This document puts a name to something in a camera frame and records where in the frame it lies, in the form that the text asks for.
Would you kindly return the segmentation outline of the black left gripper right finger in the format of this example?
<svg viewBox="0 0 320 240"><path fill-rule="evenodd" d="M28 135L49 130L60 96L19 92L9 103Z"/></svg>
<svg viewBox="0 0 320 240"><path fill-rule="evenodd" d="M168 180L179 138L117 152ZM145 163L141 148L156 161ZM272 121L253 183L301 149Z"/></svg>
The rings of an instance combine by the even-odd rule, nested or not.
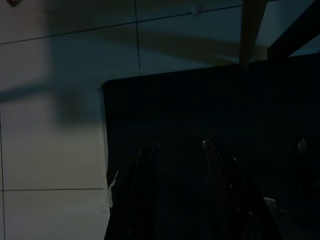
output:
<svg viewBox="0 0 320 240"><path fill-rule="evenodd" d="M202 147L209 168L217 227L224 240L276 240L278 227L264 197L237 159L210 140Z"/></svg>

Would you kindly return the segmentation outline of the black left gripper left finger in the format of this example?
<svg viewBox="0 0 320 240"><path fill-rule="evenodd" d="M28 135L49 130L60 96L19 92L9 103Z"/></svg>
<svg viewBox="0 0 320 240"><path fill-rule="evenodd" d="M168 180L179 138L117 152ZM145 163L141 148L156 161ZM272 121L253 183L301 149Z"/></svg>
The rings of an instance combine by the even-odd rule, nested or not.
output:
<svg viewBox="0 0 320 240"><path fill-rule="evenodd" d="M118 186L104 238L153 240L155 237L158 144L143 146Z"/></svg>

